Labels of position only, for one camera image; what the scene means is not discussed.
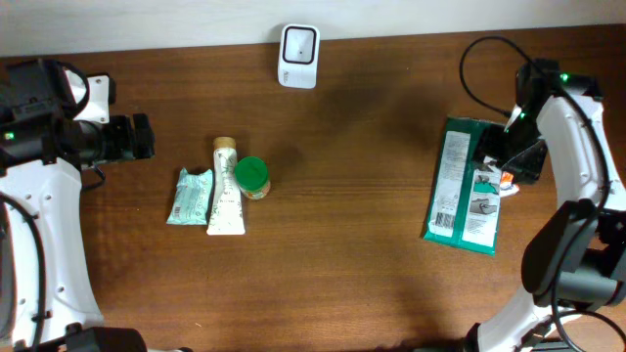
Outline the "small orange tissue pack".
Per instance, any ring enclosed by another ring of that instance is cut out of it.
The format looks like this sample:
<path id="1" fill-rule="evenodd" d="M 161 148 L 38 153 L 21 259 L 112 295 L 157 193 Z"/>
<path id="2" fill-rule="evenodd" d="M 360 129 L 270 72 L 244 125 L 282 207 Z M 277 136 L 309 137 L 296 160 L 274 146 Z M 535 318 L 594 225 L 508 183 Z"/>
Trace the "small orange tissue pack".
<path id="1" fill-rule="evenodd" d="M 519 186 L 514 183 L 514 175 L 509 172 L 503 172 L 500 182 L 499 195 L 501 198 L 507 198 L 516 195 L 519 192 Z"/>

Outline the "white cream tube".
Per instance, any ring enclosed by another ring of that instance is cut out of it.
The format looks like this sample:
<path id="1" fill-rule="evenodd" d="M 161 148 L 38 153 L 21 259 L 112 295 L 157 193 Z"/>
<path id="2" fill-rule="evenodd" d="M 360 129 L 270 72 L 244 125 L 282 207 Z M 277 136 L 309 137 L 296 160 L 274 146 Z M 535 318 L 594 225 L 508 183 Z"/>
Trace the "white cream tube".
<path id="1" fill-rule="evenodd" d="M 240 236 L 246 233 L 242 195 L 235 177 L 238 163 L 232 137 L 213 140 L 214 193 L 206 233 L 209 236 Z"/>

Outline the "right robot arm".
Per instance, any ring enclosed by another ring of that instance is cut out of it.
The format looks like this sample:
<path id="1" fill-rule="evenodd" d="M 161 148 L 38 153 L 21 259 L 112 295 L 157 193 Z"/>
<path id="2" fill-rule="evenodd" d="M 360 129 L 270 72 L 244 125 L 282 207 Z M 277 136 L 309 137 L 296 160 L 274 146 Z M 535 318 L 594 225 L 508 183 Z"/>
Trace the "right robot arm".
<path id="1" fill-rule="evenodd" d="M 557 211 L 526 247 L 522 286 L 490 320 L 475 324 L 466 351 L 531 351 L 551 332 L 558 351 L 577 345 L 564 326 L 625 299 L 625 186 L 608 146 L 603 93 L 592 76 L 565 73 L 552 60 L 524 64 L 504 126 L 484 131 L 472 156 L 523 183 L 552 163 Z"/>

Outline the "green wipes packet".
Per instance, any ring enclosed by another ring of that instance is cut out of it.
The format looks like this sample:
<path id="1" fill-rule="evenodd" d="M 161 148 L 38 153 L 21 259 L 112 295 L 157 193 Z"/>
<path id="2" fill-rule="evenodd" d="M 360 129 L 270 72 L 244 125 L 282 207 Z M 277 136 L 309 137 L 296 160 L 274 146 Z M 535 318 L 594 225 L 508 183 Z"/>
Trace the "green wipes packet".
<path id="1" fill-rule="evenodd" d="M 502 172 L 473 159 L 482 135 L 503 126 L 485 120 L 446 120 L 425 220 L 424 239 L 493 256 Z"/>

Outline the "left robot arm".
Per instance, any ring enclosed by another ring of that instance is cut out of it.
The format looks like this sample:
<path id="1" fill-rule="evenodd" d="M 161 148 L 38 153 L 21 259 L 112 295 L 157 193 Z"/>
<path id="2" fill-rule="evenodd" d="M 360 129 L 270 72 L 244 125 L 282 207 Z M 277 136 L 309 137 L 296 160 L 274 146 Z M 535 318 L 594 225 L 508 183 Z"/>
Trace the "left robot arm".
<path id="1" fill-rule="evenodd" d="M 1 88 L 1 337 L 15 351 L 143 351 L 132 328 L 109 328 L 95 300 L 80 225 L 86 170 L 151 158 L 142 113 L 112 115 L 105 73 L 36 59 Z"/>

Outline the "light teal tissue pack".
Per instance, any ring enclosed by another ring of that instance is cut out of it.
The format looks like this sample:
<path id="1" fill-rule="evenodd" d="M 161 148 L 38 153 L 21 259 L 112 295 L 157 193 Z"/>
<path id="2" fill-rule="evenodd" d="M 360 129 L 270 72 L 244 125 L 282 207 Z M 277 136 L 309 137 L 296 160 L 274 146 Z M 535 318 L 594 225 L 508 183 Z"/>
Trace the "light teal tissue pack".
<path id="1" fill-rule="evenodd" d="M 208 203 L 213 187 L 210 169 L 191 174 L 186 168 L 179 173 L 168 225 L 206 225 Z"/>

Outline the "green lid small jar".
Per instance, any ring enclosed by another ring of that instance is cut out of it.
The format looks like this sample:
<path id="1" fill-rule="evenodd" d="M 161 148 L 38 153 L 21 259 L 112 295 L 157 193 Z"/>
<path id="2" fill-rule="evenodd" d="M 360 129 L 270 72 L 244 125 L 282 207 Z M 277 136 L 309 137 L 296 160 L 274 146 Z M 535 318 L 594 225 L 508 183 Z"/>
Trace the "green lid small jar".
<path id="1" fill-rule="evenodd" d="M 266 163 L 255 156 L 242 158 L 235 167 L 235 177 L 241 192 L 249 199 L 262 199 L 271 189 Z"/>

